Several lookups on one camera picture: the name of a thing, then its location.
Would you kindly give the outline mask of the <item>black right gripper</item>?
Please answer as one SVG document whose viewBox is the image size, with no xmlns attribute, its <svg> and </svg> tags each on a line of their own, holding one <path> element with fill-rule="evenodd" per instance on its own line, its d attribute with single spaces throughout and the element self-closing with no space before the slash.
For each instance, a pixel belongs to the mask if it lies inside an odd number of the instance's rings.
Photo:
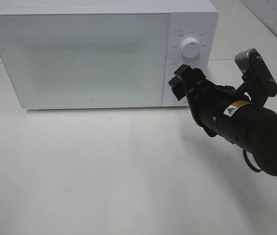
<svg viewBox="0 0 277 235">
<path fill-rule="evenodd" d="M 237 102 L 251 103 L 250 99 L 232 86 L 216 85 L 206 79 L 198 68 L 182 64 L 168 82 L 178 101 L 186 98 L 195 122 L 210 137 L 220 135 L 218 119 L 226 108 Z"/>
</svg>

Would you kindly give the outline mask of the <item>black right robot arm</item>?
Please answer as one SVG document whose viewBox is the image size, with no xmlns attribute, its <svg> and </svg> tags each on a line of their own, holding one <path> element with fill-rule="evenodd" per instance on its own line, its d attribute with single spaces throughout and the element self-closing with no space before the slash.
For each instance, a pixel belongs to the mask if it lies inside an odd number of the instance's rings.
<svg viewBox="0 0 277 235">
<path fill-rule="evenodd" d="M 178 100 L 187 99 L 194 121 L 210 137 L 219 135 L 241 147 L 259 167 L 252 170 L 277 177 L 277 113 L 232 86 L 210 82 L 189 65 L 181 65 L 168 84 Z"/>
</svg>

